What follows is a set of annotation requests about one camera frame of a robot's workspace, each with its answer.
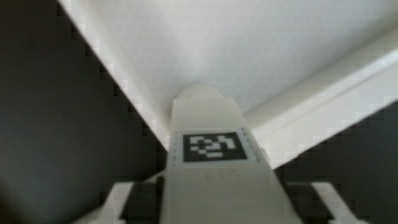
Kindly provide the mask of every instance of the black and white square marker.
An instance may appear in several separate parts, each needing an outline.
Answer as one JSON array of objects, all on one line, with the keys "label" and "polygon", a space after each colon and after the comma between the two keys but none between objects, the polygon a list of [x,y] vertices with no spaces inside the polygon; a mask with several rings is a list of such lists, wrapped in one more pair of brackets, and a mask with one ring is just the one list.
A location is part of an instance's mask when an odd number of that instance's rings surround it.
[{"label": "black and white square marker", "polygon": [[184,161],[205,162],[248,159],[235,132],[184,135]]}]

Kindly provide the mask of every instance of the dark wall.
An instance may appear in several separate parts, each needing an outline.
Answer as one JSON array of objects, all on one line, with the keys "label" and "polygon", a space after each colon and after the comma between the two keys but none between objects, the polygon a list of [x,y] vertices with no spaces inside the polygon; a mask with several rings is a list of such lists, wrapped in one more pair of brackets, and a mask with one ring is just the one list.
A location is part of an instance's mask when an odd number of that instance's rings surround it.
[{"label": "dark wall", "polygon": [[398,220],[398,103],[278,170],[283,181],[331,181],[358,216]]},{"label": "dark wall", "polygon": [[0,1],[0,223],[68,223],[164,155],[57,1]]}]

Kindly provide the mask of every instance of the white plastic part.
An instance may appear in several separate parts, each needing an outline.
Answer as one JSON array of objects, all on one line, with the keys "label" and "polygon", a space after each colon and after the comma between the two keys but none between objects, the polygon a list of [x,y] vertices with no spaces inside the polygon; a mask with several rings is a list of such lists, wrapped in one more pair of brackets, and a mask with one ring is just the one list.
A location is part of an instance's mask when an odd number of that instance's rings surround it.
[{"label": "white plastic part", "polygon": [[116,183],[95,224],[125,224],[120,220],[134,183]]},{"label": "white plastic part", "polygon": [[301,224],[235,99],[210,86],[182,92],[171,127],[160,224]]},{"label": "white plastic part", "polygon": [[326,206],[335,216],[335,220],[329,223],[331,224],[368,224],[367,221],[358,219],[333,184],[328,182],[315,182],[312,183],[312,185],[315,187],[322,201],[326,203]]},{"label": "white plastic part", "polygon": [[173,99],[194,83],[237,99],[272,167],[398,99],[383,88],[398,83],[377,79],[398,30],[370,43],[397,1],[59,1],[168,149]]}]

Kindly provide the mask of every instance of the white ceiling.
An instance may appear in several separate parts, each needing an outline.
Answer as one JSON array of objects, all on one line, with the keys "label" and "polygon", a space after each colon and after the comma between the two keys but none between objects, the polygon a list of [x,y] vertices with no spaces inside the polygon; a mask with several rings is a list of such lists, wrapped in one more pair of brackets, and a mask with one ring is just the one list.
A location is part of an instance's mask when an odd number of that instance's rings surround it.
[{"label": "white ceiling", "polygon": [[397,0],[91,0],[168,111],[214,85],[244,112],[398,24]]}]

